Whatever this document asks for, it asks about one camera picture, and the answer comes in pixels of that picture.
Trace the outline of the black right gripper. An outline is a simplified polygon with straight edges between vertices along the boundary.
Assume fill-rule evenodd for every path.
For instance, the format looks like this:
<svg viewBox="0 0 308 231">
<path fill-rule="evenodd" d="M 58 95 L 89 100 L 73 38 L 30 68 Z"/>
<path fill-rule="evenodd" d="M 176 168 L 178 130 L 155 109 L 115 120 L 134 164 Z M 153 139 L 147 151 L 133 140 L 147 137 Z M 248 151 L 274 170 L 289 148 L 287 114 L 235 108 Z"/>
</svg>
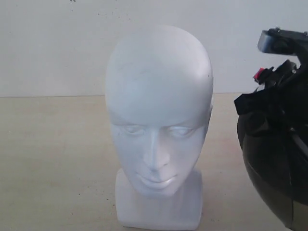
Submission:
<svg viewBox="0 0 308 231">
<path fill-rule="evenodd" d="M 308 64 L 297 66 L 286 60 L 278 67 L 260 68 L 253 79 L 258 84 L 254 92 L 275 88 L 288 93 L 307 93 Z"/>
</svg>

